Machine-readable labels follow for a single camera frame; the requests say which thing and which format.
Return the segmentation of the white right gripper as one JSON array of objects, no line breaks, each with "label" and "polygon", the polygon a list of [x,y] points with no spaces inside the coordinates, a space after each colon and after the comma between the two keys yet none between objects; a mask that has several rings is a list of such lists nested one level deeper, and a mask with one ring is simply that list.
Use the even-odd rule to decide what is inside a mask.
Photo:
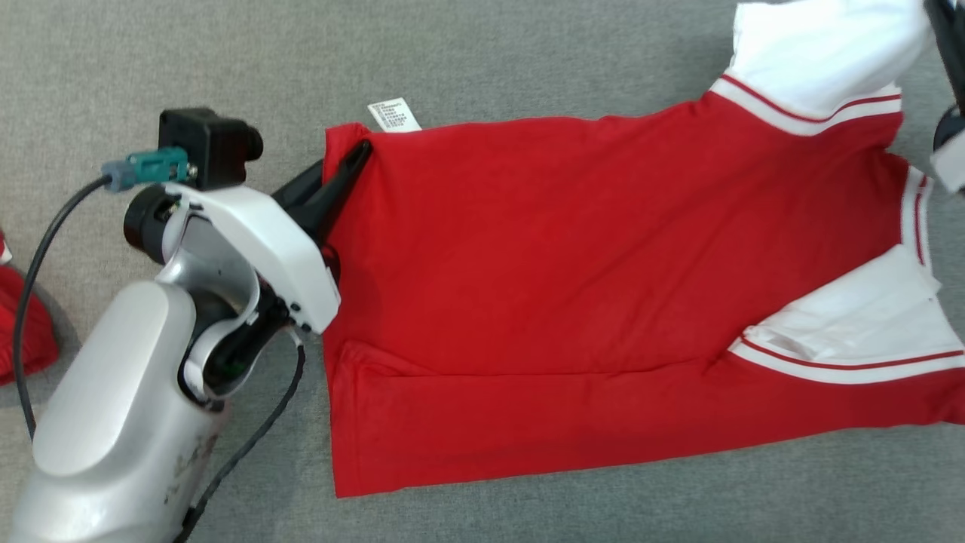
[{"label": "white right gripper", "polygon": [[[924,0],[956,103],[965,103],[965,0]],[[951,106],[932,138],[931,164],[950,193],[965,193],[965,115]]]}]

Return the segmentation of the red jersey with white sleeves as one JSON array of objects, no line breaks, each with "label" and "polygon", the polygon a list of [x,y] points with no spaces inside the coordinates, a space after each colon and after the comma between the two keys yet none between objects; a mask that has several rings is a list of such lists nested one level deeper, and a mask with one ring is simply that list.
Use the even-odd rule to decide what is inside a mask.
[{"label": "red jersey with white sleeves", "polygon": [[325,133],[372,154],[329,237],[335,494],[965,425],[932,182],[890,151],[923,0],[743,3],[641,117]]}]

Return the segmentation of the red shorts with elastic waistband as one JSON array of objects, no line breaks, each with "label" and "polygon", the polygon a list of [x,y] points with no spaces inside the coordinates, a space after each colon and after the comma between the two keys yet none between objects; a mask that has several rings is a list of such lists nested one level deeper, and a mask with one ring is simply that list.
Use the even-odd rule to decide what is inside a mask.
[{"label": "red shorts with elastic waistband", "polygon": [[[13,259],[4,233],[0,229],[0,386],[15,381],[13,368],[13,339],[24,281],[10,261]],[[44,303],[33,293],[22,330],[21,361],[25,374],[31,376],[44,371],[59,358],[59,348],[53,333],[53,322]]]}]

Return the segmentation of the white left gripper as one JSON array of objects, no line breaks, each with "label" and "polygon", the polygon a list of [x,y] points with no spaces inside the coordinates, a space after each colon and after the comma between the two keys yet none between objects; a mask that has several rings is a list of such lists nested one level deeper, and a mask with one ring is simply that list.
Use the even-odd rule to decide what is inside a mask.
[{"label": "white left gripper", "polygon": [[148,185],[130,201],[124,236],[159,262],[159,282],[214,293],[239,322],[254,314],[266,285],[297,327],[322,333],[341,298],[313,239],[326,244],[371,154],[363,139],[326,183],[320,159],[271,197],[246,186],[201,192],[180,183]]}]

